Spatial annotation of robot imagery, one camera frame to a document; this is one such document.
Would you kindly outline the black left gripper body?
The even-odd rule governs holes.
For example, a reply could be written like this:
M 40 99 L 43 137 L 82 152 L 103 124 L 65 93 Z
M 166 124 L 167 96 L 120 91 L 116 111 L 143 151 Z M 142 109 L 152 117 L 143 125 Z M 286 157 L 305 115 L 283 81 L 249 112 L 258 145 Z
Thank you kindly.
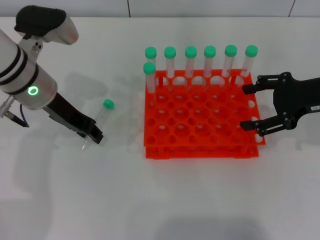
M 72 104 L 59 93 L 44 107 L 49 117 L 75 132 L 75 129 L 86 130 L 89 123 L 96 123 L 92 118 L 78 111 Z

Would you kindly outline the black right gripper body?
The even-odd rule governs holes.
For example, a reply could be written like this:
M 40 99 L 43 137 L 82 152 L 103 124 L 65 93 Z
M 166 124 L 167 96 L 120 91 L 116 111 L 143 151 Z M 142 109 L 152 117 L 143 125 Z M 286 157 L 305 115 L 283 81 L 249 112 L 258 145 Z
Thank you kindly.
M 296 128 L 302 116 L 320 111 L 320 79 L 296 80 L 290 72 L 282 73 L 273 92 L 273 105 L 284 128 Z

